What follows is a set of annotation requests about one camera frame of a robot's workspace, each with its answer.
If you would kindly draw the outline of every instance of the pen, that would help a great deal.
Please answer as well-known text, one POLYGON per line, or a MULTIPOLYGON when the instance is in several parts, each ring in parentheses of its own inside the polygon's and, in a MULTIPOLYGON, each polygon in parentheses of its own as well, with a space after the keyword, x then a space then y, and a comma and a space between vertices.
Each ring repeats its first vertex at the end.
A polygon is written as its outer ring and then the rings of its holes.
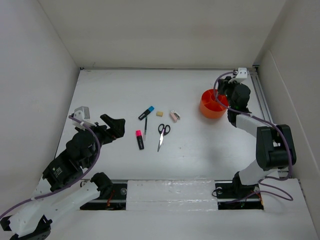
POLYGON ((146 116, 145 123, 144 123, 143 140, 146 140, 146 138, 147 138, 147 120, 148 120, 148 117, 146 116))

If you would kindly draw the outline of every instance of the red cup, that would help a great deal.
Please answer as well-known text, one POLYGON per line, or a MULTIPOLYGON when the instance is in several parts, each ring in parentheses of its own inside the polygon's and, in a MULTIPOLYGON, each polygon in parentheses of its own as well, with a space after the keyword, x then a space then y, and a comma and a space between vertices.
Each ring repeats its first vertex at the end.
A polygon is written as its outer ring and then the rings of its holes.
MULTIPOLYGON (((217 90, 209 89, 202 94, 200 101, 200 112, 208 119, 218 119, 226 112, 226 108, 221 106, 216 100, 215 95, 217 90)), ((225 95, 218 96, 219 101, 225 105, 228 105, 228 100, 225 95)))

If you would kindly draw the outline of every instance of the white wall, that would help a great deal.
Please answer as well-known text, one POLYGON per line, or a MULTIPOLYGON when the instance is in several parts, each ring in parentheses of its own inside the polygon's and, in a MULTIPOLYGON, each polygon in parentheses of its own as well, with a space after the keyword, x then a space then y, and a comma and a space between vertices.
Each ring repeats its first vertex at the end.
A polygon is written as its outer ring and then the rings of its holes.
POLYGON ((291 126, 301 179, 320 235, 320 1, 296 0, 259 69, 273 119, 291 126))
POLYGON ((39 0, 79 67, 251 67, 286 0, 39 0))
POLYGON ((0 1, 1 213, 54 158, 78 74, 38 1, 0 1))

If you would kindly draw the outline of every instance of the cable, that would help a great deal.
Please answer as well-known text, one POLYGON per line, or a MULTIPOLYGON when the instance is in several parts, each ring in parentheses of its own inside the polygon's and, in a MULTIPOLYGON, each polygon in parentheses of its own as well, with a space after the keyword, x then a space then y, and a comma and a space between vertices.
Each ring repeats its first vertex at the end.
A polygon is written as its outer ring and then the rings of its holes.
MULTIPOLYGON (((224 76, 226 76, 226 75, 233 74, 233 73, 234 73, 233 71, 228 71, 228 72, 225 72, 225 73, 221 74, 220 76, 218 76, 218 78, 217 78, 217 79, 215 80, 215 82, 214 82, 213 89, 214 89, 214 90, 216 89, 216 86, 217 86, 217 83, 218 83, 219 79, 221 79, 222 77, 224 77, 224 76)), ((281 137, 281 139, 282 139, 282 141, 283 141, 283 144, 284 144, 284 147, 285 147, 287 156, 288 156, 288 169, 289 169, 289 171, 288 171, 287 176, 284 177, 284 178, 277 178, 277 177, 274 177, 274 176, 266 176, 265 179, 274 179, 274 180, 277 180, 277 181, 285 181, 285 180, 288 180, 288 179, 291 177, 291 175, 292 175, 292 157, 291 157, 291 153, 290 153, 290 149, 289 149, 289 145, 288 145, 288 143, 287 143, 287 140, 286 140, 285 136, 283 135, 283 133, 280 131, 280 129, 279 129, 275 124, 273 124, 272 122, 266 121, 266 120, 261 119, 261 118, 259 118, 259 117, 257 117, 257 116, 251 116, 249 113, 242 112, 242 111, 238 111, 238 110, 232 109, 232 108, 224 105, 222 102, 219 101, 218 94, 219 94, 219 93, 218 93, 218 91, 217 91, 217 94, 214 95, 215 100, 216 100, 221 106, 223 106, 224 108, 226 108, 226 109, 228 109, 228 110, 230 110, 230 111, 232 111, 232 112, 235 112, 235 113, 237 113, 237 114, 241 114, 241 115, 245 115, 245 116, 248 116, 248 117, 252 117, 253 119, 255 119, 255 120, 257 120, 257 121, 259 121, 259 122, 261 122, 261 123, 268 124, 268 125, 270 125, 271 127, 273 127, 273 128, 278 132, 279 136, 281 137)), ((280 188, 278 188, 278 187, 276 187, 276 186, 272 186, 272 185, 268 185, 268 184, 262 183, 263 180, 264 180, 264 179, 261 179, 258 183, 259 183, 260 185, 263 185, 263 186, 266 186, 266 187, 269 187, 269 188, 277 189, 277 190, 285 193, 287 196, 289 196, 289 198, 286 198, 286 197, 284 197, 284 196, 278 195, 278 194, 273 193, 273 192, 270 192, 270 191, 259 190, 259 191, 255 191, 254 193, 251 193, 251 194, 249 194, 248 196, 245 196, 245 197, 243 197, 243 198, 236 199, 236 200, 233 200, 233 201, 228 201, 227 203, 229 203, 229 204, 231 204, 231 203, 236 203, 236 202, 239 202, 239 201, 241 201, 241 200, 247 199, 247 198, 251 197, 251 196, 254 195, 254 194, 259 194, 259 193, 271 194, 271 195, 277 196, 277 197, 279 197, 279 198, 282 198, 282 199, 285 199, 285 200, 288 200, 288 201, 293 201, 293 200, 294 200, 293 197, 292 197, 288 192, 286 192, 286 191, 284 191, 284 190, 282 190, 282 189, 280 189, 280 188)))
MULTIPOLYGON (((73 121, 75 121, 75 122, 77 122, 77 123, 79 123, 79 124, 82 123, 80 120, 78 120, 78 119, 76 119, 76 118, 74 118, 74 117, 72 117, 72 116, 69 116, 68 118, 71 119, 71 120, 73 120, 73 121)), ((92 131, 91 128, 90 128, 88 125, 86 125, 85 123, 83 123, 82 126, 84 126, 84 128, 85 128, 86 130, 88 130, 88 131, 94 136, 94 139, 95 139, 95 142, 96 142, 96 145, 97 145, 97 153, 96 153, 96 156, 95 156, 95 158, 94 158, 94 161, 92 162, 92 165, 91 165, 81 176, 79 176, 78 178, 76 178, 73 182, 65 185, 64 187, 62 187, 62 188, 60 188, 60 189, 58 189, 58 190, 56 190, 56 191, 47 193, 47 194, 43 194, 43 195, 40 195, 40 196, 36 196, 36 197, 34 197, 34 199, 29 198, 29 199, 27 199, 27 200, 24 200, 24 201, 22 201, 22 202, 19 202, 18 204, 10 207, 7 211, 5 211, 4 213, 2 213, 2 214, 0 215, 0 220, 1 220, 5 215, 7 215, 8 213, 10 213, 12 210, 20 207, 20 206, 23 205, 23 204, 29 203, 29 202, 31 202, 31 201, 33 201, 33 200, 44 199, 44 198, 50 197, 50 196, 52 196, 52 195, 55 195, 55 194, 57 194, 57 193, 62 192, 63 190, 65 190, 65 189, 67 189, 67 188, 70 188, 73 184, 75 184, 75 183, 78 182, 79 180, 83 179, 83 178, 91 171, 91 169, 95 166, 95 164, 96 164, 97 161, 98 161, 98 158, 99 158, 99 155, 100 155, 101 146, 100 146, 99 139, 98 139, 97 135, 94 133, 94 131, 92 131)))

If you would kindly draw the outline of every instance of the scissors handle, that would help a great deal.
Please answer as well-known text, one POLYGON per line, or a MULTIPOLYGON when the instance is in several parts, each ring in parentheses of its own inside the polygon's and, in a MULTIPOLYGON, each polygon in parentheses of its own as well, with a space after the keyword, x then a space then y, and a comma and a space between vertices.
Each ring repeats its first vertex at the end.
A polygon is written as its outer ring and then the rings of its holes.
POLYGON ((167 135, 168 133, 170 133, 171 127, 169 125, 164 125, 163 123, 161 123, 158 127, 158 132, 161 134, 163 132, 163 135, 167 135))

